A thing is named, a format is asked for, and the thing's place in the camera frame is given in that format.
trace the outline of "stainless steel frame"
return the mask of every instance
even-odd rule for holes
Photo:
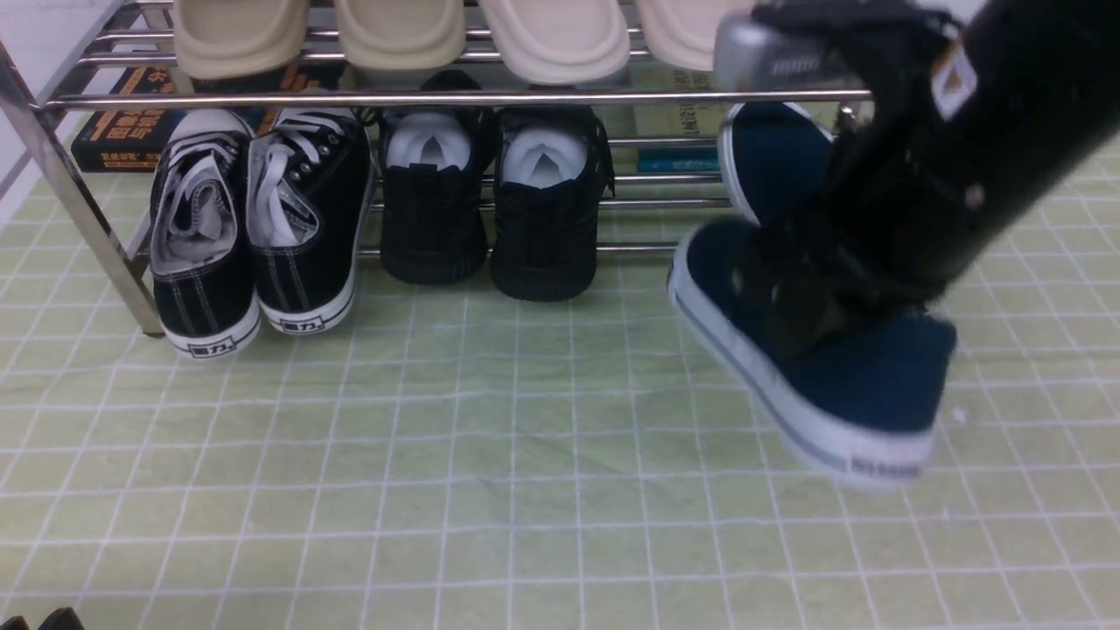
[[[473,0],[464,0],[467,6]],[[325,0],[315,0],[324,6]],[[43,175],[63,207],[73,219],[78,231],[93,251],[102,268],[109,275],[121,299],[128,305],[144,334],[161,334],[159,318],[147,285],[142,277],[147,270],[146,243],[149,226],[141,225],[136,237],[122,244],[109,221],[101,212],[96,200],[90,193],[66,152],[66,148],[55,133],[62,114],[66,111],[128,110],[128,109],[198,109],[230,106],[368,106],[391,108],[416,104],[445,105],[528,105],[528,104],[592,104],[636,105],[671,102],[746,102],[746,101],[829,101],[841,103],[838,124],[848,123],[852,118],[853,103],[866,100],[869,94],[860,90],[800,91],[800,92],[643,92],[633,90],[594,90],[571,92],[480,92],[480,93],[419,93],[419,92],[337,92],[327,94],[193,94],[185,78],[176,81],[178,94],[143,95],[90,95],[85,91],[93,74],[103,67],[129,67],[164,65],[176,68],[175,52],[171,49],[172,25],[170,20],[171,0],[123,0],[116,11],[96,30],[96,34],[75,54],[75,63],[50,90],[49,98],[39,102],[28,90],[12,63],[11,56],[0,41],[0,109],[3,110],[20,139],[27,145],[31,158],[43,170]],[[144,29],[133,28],[140,17]],[[641,30],[631,28],[634,47],[632,59],[650,58],[641,40]],[[338,33],[329,29],[309,29],[309,41],[337,40]],[[472,29],[468,38],[473,44],[460,57],[465,64],[501,63],[501,55],[487,47],[491,34],[486,29]],[[155,52],[114,52],[125,44],[155,44]],[[306,64],[344,63],[342,53],[306,50],[299,61]],[[613,147],[670,147],[710,146],[712,138],[618,138],[612,139]],[[664,175],[619,175],[617,184],[627,185],[681,185],[713,184],[717,174],[664,174]],[[603,207],[615,211],[682,210],[727,207],[724,198],[612,198],[604,200]],[[493,210],[485,206],[484,210]],[[672,251],[675,243],[600,243],[605,253],[660,254]],[[363,257],[377,256],[376,248],[363,247]]]

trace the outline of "navy blue sneaker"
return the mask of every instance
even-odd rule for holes
[[[865,489],[918,476],[933,451],[955,328],[907,313],[782,361],[764,331],[771,304],[747,308],[736,288],[736,260],[755,230],[729,217],[685,237],[669,274],[673,305],[806,465]]]
[[[824,180],[832,133],[794,103],[740,103],[727,112],[716,150],[731,205],[766,225]]]

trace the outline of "black canvas sneaker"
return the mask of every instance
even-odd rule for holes
[[[232,354],[260,330],[244,231],[251,138],[230,112],[194,111],[171,133],[156,169],[152,293],[168,341],[193,359]]]
[[[246,226],[264,317],[291,335],[329,330],[357,293],[376,186],[365,126],[347,109],[287,109],[249,155]]]
[[[589,106],[510,108],[498,127],[494,286],[516,299],[571,299],[595,279],[599,201],[614,191],[606,130]]]
[[[479,89],[457,70],[440,72],[421,87]],[[416,285],[446,285],[473,276],[488,250],[478,202],[483,173],[497,143],[493,110],[391,109],[379,123],[385,271]]]

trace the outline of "grid mat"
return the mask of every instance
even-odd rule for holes
[[[91,177],[123,234],[149,185]],[[137,332],[40,184],[0,232],[0,609],[76,605],[90,630],[1120,629],[1118,202],[1112,146],[956,287],[935,461],[881,495],[791,458],[671,313],[664,259],[606,259],[560,306],[368,266],[339,330],[198,365]]]

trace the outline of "slipper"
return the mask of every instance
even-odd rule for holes
[[[478,0],[511,72],[539,85],[586,83],[629,62],[617,0]]]
[[[175,53],[194,78],[246,76],[299,56],[310,0],[175,0]]]
[[[749,10],[756,0],[634,0],[646,46],[657,59],[711,72],[716,29],[730,11]]]
[[[430,70],[467,41],[463,0],[336,0],[338,43],[366,70]]]

